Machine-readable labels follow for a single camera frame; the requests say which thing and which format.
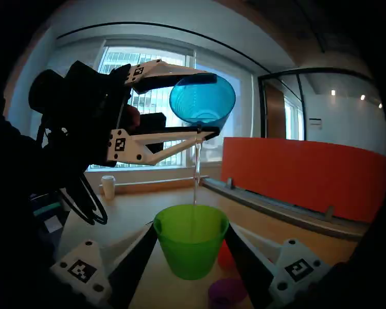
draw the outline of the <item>paper cup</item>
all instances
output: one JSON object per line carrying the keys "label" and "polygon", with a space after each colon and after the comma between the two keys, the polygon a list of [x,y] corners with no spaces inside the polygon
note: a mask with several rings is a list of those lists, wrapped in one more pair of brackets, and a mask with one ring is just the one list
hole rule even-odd
{"label": "paper cup", "polygon": [[104,196],[107,200],[114,199],[114,183],[116,179],[114,176],[103,176],[101,177],[101,184],[103,186]]}

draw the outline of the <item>green plastic cup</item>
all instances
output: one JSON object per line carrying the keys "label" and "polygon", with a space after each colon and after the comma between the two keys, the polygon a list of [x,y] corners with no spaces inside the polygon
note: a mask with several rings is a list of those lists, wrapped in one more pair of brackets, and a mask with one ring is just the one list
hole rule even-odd
{"label": "green plastic cup", "polygon": [[212,269],[229,220],[216,208],[177,205],[160,211],[153,225],[172,272],[196,280]]}

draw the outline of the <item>table surface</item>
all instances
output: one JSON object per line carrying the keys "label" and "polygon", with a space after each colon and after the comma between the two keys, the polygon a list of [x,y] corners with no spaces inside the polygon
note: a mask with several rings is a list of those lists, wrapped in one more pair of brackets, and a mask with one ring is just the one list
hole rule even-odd
{"label": "table surface", "polygon": [[[91,226],[71,211],[63,229],[58,258],[62,258],[86,239],[96,241],[102,249],[110,247],[126,235],[134,233],[143,225],[151,222],[162,209],[177,204],[192,203],[192,199],[192,188],[116,195],[112,201],[105,201],[104,196],[100,196],[100,200],[109,216],[108,223],[106,225],[96,224]],[[198,204],[219,208],[227,215],[230,222],[279,244],[289,238],[296,238],[329,265],[347,261],[357,245],[356,242],[325,236],[293,226],[203,187],[199,187]],[[174,307],[174,305],[183,305],[186,308],[207,307],[206,293],[208,287],[215,280],[229,276],[231,277],[232,274],[224,273],[215,263],[210,274],[201,280],[186,281],[178,279],[171,273],[157,243],[130,307],[169,308]],[[192,290],[195,291],[194,297],[189,296]],[[190,301],[186,302],[185,297],[189,297]],[[251,308],[249,299],[246,298],[240,307]]]}

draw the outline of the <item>ceiling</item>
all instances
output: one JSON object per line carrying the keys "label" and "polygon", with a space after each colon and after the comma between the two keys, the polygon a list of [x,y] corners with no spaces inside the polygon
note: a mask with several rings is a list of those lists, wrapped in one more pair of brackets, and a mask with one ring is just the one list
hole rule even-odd
{"label": "ceiling", "polygon": [[358,49],[337,21],[314,0],[243,0],[280,31],[301,41],[315,40],[323,52],[359,56]]}
{"label": "ceiling", "polygon": [[314,94],[329,95],[332,90],[337,96],[358,98],[365,95],[365,100],[375,105],[381,103],[377,88],[358,77],[335,73],[304,74]]}

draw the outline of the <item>orange partition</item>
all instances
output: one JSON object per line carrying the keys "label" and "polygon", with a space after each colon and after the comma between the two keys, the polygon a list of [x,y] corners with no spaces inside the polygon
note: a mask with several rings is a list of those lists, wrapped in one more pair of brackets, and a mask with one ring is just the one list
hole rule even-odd
{"label": "orange partition", "polygon": [[221,178],[270,198],[371,222],[386,192],[386,157],[309,141],[225,138]]}

